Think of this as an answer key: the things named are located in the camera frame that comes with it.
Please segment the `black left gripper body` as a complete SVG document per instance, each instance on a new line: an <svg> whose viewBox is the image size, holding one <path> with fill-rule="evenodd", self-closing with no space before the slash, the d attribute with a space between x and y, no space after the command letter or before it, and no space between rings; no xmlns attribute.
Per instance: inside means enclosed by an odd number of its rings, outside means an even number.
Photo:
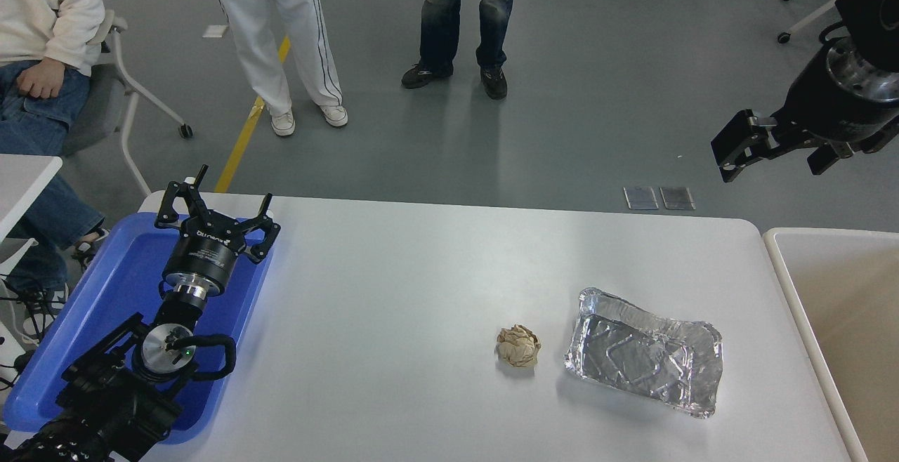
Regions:
<svg viewBox="0 0 899 462"><path fill-rule="evenodd" d="M178 240L164 266L167 285L224 289L247 247L243 222L222 213L189 216L164 227L177 229Z"/></svg>

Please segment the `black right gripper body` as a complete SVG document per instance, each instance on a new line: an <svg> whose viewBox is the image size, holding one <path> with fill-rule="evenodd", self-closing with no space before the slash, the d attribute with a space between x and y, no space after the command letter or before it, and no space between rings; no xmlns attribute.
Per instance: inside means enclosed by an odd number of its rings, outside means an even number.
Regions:
<svg viewBox="0 0 899 462"><path fill-rule="evenodd" d="M897 116L897 77L853 47L823 47L793 82L775 119L829 141L870 138Z"/></svg>

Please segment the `person's hand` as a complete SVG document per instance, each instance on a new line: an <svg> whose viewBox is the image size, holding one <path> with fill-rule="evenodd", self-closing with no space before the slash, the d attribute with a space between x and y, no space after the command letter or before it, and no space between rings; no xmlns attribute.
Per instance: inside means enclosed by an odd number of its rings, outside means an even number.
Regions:
<svg viewBox="0 0 899 462"><path fill-rule="evenodd" d="M65 80L64 62L44 57L16 79L19 94L31 98L57 98Z"/></svg>

